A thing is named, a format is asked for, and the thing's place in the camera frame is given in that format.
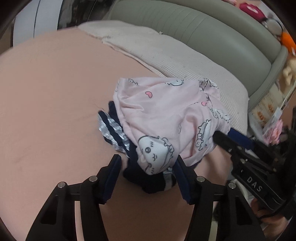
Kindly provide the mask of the red plush toy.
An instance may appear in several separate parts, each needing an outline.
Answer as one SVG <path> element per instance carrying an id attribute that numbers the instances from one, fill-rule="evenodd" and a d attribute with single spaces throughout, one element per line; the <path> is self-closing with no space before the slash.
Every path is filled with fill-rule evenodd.
<path id="1" fill-rule="evenodd" d="M 265 14 L 260 10 L 257 6 L 249 3 L 241 3 L 239 8 L 245 12 L 246 14 L 250 15 L 252 18 L 257 20 L 258 22 L 262 22 L 266 20 Z"/>

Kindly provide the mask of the peach bed sheet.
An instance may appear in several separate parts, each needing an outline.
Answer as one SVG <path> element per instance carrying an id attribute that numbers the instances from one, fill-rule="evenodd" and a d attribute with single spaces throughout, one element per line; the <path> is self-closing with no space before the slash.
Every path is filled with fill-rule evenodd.
<path id="1" fill-rule="evenodd" d="M 97 113 L 133 77 L 158 76 L 79 28 L 1 54 L 1 218 L 16 240 L 59 182 L 80 183 L 116 154 Z M 120 174 L 101 212 L 109 240 L 184 240 L 193 206 L 178 186 L 146 194 Z"/>

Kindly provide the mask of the beige mattress pad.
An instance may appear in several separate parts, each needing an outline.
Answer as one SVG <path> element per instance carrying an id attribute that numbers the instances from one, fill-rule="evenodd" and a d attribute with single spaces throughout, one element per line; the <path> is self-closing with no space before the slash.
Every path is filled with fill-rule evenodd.
<path id="1" fill-rule="evenodd" d="M 103 44 L 133 58 L 159 77 L 207 78 L 218 85 L 231 127 L 247 133 L 248 93 L 224 67 L 184 43 L 151 28 L 122 21 L 86 22 L 78 27 Z"/>

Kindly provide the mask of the navy silver striped garment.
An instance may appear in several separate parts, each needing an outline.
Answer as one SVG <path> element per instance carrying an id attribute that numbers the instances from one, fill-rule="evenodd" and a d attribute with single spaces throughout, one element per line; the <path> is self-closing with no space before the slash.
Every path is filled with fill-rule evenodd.
<path id="1" fill-rule="evenodd" d="M 127 167 L 123 171 L 124 178 L 141 187 L 148 194 L 166 191 L 174 187 L 177 180 L 171 168 L 158 174 L 148 175 L 140 167 L 137 162 L 139 156 L 136 151 L 137 145 L 124 133 L 114 101 L 110 101 L 108 107 L 108 113 L 102 110 L 98 112 L 99 130 L 106 142 L 111 144 L 117 151 L 126 154 Z"/>

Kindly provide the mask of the grey green padded headboard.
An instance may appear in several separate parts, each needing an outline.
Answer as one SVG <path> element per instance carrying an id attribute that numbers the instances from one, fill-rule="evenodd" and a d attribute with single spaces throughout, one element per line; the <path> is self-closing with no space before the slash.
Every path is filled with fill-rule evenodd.
<path id="1" fill-rule="evenodd" d="M 223 1 L 116 1 L 108 19 L 152 28 L 231 72 L 253 109 L 277 80 L 287 48 L 258 21 Z"/>

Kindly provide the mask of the white black cabinet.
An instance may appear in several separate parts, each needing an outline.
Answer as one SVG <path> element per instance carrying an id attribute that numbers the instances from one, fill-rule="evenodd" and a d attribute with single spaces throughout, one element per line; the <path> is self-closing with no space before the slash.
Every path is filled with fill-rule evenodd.
<path id="1" fill-rule="evenodd" d="M 17 15 L 13 26 L 12 46 L 43 33 L 56 31 L 63 0 L 32 0 Z"/>

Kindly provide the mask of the pink cartoon print pajama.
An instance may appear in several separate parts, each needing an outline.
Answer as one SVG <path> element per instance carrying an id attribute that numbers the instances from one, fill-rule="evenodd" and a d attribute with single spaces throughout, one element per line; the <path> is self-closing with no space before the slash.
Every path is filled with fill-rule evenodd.
<path id="1" fill-rule="evenodd" d="M 187 166 L 199 163 L 215 148 L 214 133 L 230 130 L 219 88 L 207 78 L 121 78 L 113 101 L 148 175 L 174 166 L 178 157 Z"/>

